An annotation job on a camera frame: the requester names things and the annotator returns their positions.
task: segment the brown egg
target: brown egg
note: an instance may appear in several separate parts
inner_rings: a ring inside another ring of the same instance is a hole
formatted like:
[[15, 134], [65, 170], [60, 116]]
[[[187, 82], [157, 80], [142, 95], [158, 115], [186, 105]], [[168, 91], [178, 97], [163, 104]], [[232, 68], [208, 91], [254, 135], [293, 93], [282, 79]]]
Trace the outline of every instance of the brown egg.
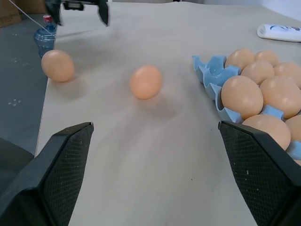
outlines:
[[138, 99], [152, 98], [162, 87], [162, 73], [151, 65], [140, 67], [133, 73], [130, 87]]
[[284, 150], [291, 142], [288, 126], [279, 118], [267, 114], [259, 114], [246, 119], [243, 125], [268, 133]]
[[260, 85], [264, 80], [274, 77], [275, 71], [269, 62], [254, 61], [248, 64], [240, 75], [248, 77]]
[[263, 105], [270, 105], [284, 112], [284, 118], [295, 116], [301, 109], [301, 92], [298, 86], [283, 76], [266, 79], [260, 85]]
[[45, 53], [42, 58], [42, 69], [48, 78], [56, 82], [66, 82], [74, 76], [73, 60], [61, 50]]
[[301, 142], [301, 115], [296, 115], [286, 120], [285, 123], [291, 131], [292, 141]]
[[271, 50], [264, 50], [255, 55], [255, 60], [262, 60], [269, 62], [273, 67], [279, 64], [279, 58], [277, 53]]
[[240, 48], [228, 56], [225, 67], [233, 65], [240, 67], [243, 70], [249, 63], [255, 60], [255, 56], [251, 50], [248, 48]]
[[301, 160], [294, 160], [294, 161], [301, 166]]
[[245, 76], [229, 78], [222, 87], [222, 104], [240, 113], [242, 119], [259, 114], [263, 97], [258, 85]]
[[280, 63], [275, 67], [276, 76], [285, 76], [293, 80], [301, 89], [301, 67], [294, 62]]

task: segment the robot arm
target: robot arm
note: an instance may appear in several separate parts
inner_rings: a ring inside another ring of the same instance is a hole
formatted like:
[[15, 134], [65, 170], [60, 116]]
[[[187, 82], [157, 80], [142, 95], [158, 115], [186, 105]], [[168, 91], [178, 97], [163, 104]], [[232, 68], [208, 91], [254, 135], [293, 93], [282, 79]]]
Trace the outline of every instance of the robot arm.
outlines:
[[107, 0], [45, 0], [47, 12], [52, 16], [54, 22], [62, 25], [60, 20], [61, 3], [66, 10], [84, 10], [84, 5], [97, 5], [98, 13], [103, 23], [109, 25], [109, 7]]

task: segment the egg carton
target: egg carton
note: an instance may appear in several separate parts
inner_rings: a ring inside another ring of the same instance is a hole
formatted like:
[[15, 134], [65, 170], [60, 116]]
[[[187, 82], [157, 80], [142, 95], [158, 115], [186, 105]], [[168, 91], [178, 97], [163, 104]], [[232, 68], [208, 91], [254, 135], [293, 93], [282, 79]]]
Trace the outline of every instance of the egg carton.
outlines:
[[[215, 102], [218, 115], [223, 121], [242, 123], [240, 113], [237, 113], [222, 104], [221, 92], [222, 86], [229, 78], [240, 75], [241, 70], [238, 67], [229, 65], [224, 68], [227, 57], [213, 56], [207, 63], [203, 63], [199, 56], [192, 56], [193, 67], [199, 81], [204, 85], [206, 93]], [[270, 105], [264, 106], [260, 114], [273, 115], [283, 120], [284, 113]], [[286, 152], [296, 160], [301, 160], [301, 142], [292, 141]]]

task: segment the beige table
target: beige table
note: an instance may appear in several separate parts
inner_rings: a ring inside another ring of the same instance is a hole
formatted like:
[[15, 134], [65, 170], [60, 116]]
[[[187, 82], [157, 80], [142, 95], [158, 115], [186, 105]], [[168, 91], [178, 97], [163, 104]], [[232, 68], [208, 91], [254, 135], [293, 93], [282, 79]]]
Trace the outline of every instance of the beige table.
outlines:
[[[48, 83], [37, 153], [49, 137], [92, 121], [84, 183], [71, 226], [254, 226], [230, 171], [219, 117], [192, 68], [240, 47], [276, 51], [301, 63], [296, 43], [262, 40], [262, 23], [299, 23], [265, 8], [112, 3], [111, 26], [97, 8], [62, 11], [56, 49], [68, 52], [76, 79]], [[133, 70], [155, 64], [161, 93], [138, 101]]]

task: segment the plastic bottle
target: plastic bottle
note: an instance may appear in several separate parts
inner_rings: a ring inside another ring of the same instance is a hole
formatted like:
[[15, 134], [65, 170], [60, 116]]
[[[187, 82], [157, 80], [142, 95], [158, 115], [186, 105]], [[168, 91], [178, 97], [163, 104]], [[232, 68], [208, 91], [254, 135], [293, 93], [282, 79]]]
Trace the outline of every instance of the plastic bottle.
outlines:
[[281, 25], [262, 24], [257, 34], [263, 39], [301, 42], [301, 28]]
[[53, 50], [54, 43], [55, 43], [55, 33], [56, 33], [56, 26], [52, 23], [52, 17], [50, 15], [43, 16], [43, 19], [45, 21], [45, 31], [43, 28], [38, 29], [33, 38], [35, 43], [38, 46], [39, 49], [39, 56], [42, 58], [43, 55]]

